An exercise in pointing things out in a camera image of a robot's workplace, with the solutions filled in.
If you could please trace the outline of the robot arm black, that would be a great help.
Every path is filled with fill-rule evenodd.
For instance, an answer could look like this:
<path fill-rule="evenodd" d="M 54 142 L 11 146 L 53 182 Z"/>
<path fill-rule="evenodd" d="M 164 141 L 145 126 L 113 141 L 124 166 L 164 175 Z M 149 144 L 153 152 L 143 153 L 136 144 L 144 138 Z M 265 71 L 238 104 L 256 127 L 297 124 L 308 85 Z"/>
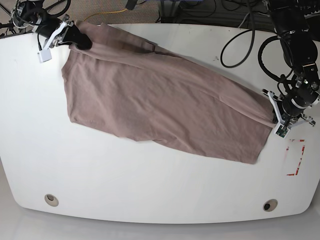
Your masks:
<path fill-rule="evenodd" d="M 39 52 L 37 53 L 41 63 L 52 59 L 51 49 L 61 45 L 75 45 L 79 50 L 89 50 L 93 42 L 82 33 L 75 22 L 69 20 L 66 14 L 71 1 L 66 0 L 65 7 L 58 13 L 51 14 L 49 10 L 63 3 L 57 1 L 51 6 L 44 8 L 43 0 L 18 0 L 11 11 L 11 22 L 18 29 L 33 27 L 32 32 L 37 37 L 45 37 L 44 45 L 38 43 Z"/>
<path fill-rule="evenodd" d="M 262 71 L 284 91 L 276 96 L 263 90 L 273 106 L 274 134 L 286 138 L 294 127 L 308 123 L 315 126 L 312 117 L 304 111 L 320 101 L 320 78 L 316 60 L 318 49 L 312 39 L 307 17 L 320 12 L 318 0 L 265 0 L 267 14 L 273 23 L 275 35 L 267 38 L 258 51 L 258 63 Z M 291 71 L 277 76 L 264 65 L 262 55 L 265 47 L 280 41 L 283 57 Z"/>

